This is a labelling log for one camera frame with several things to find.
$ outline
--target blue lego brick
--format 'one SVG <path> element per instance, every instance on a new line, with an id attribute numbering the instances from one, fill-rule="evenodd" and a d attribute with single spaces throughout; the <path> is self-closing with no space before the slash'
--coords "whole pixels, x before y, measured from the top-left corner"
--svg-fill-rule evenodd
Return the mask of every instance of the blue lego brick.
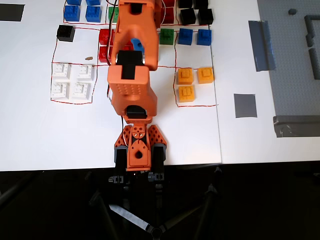
<path id="1" fill-rule="evenodd" d="M 141 51 L 143 54 L 145 53 L 145 49 L 144 49 L 144 46 L 142 46 L 141 42 L 139 39 L 137 38 L 132 38 L 131 39 L 131 43 L 133 45 L 133 49 L 135 51 Z"/>
<path id="2" fill-rule="evenodd" d="M 99 6 L 87 6 L 85 18 L 88 22 L 91 23 L 100 23 L 101 22 L 102 10 Z"/>
<path id="3" fill-rule="evenodd" d="M 178 44 L 191 45 L 193 38 L 192 29 L 180 28 Z"/>
<path id="4" fill-rule="evenodd" d="M 82 1 L 82 0 L 66 0 L 66 2 L 67 2 L 69 5 L 78 5 L 78 6 L 81 5 L 81 1 Z"/>
<path id="5" fill-rule="evenodd" d="M 64 8 L 64 19 L 67 22 L 79 22 L 80 20 L 80 7 L 67 5 Z"/>
<path id="6" fill-rule="evenodd" d="M 203 46 L 210 46 L 212 41 L 211 30 L 199 29 L 196 44 Z"/>
<path id="7" fill-rule="evenodd" d="M 86 0 L 88 6 L 100 5 L 100 0 Z"/>

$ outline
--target green lego brick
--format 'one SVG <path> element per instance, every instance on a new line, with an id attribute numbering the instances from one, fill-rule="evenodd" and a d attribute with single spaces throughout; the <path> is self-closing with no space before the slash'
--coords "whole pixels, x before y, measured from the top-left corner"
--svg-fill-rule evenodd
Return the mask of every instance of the green lego brick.
<path id="1" fill-rule="evenodd" d="M 111 14 L 112 14 L 112 11 L 113 11 L 113 10 L 114 10 L 114 7 L 113 7 L 113 6 L 110 6 L 110 7 L 109 7 L 109 10 L 108 10 L 109 21 L 110 21 Z M 116 23 L 116 22 L 118 21 L 118 15 L 119 15 L 119 8 L 116 7 L 115 10 L 114 10 L 113 23 Z"/>
<path id="2" fill-rule="evenodd" d="M 174 30 L 161 28 L 160 30 L 160 44 L 173 45 L 174 44 Z"/>

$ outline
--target screw hole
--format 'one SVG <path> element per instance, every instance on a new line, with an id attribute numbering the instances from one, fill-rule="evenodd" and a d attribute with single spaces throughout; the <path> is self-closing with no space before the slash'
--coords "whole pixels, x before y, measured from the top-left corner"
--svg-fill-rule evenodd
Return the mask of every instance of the screw hole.
<path id="1" fill-rule="evenodd" d="M 142 154 L 142 152 L 137 151 L 134 156 L 135 156 L 137 159 L 140 159 L 140 158 L 142 158 L 143 154 Z"/>

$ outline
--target yellow lego brick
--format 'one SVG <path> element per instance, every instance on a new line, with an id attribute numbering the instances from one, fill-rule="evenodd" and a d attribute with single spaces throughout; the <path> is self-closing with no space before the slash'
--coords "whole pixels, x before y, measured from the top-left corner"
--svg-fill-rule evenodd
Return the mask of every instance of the yellow lego brick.
<path id="1" fill-rule="evenodd" d="M 179 87 L 179 102 L 188 103 L 195 100 L 194 86 L 180 86 Z"/>
<path id="2" fill-rule="evenodd" d="M 187 85 L 192 84 L 194 81 L 194 75 L 192 73 L 192 68 L 179 68 L 178 69 L 178 84 Z"/>
<path id="3" fill-rule="evenodd" d="M 211 67 L 199 68 L 197 75 L 199 84 L 211 84 L 215 80 Z"/>

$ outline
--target robotic arm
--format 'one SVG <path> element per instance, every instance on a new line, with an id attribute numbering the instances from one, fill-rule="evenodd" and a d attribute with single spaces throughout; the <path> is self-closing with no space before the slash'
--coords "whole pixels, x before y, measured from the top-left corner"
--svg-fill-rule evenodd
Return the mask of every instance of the robotic arm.
<path id="1" fill-rule="evenodd" d="M 125 159 L 126 171 L 162 173 L 166 159 L 167 142 L 155 125 L 147 128 L 157 115 L 158 99 L 150 86 L 150 71 L 158 68 L 157 28 L 160 27 L 161 3 L 161 0 L 120 0 L 118 3 L 112 65 L 107 80 L 116 113 L 133 124 L 123 129 L 114 145 L 116 167 Z M 140 40 L 144 54 L 122 50 L 133 38 Z"/>

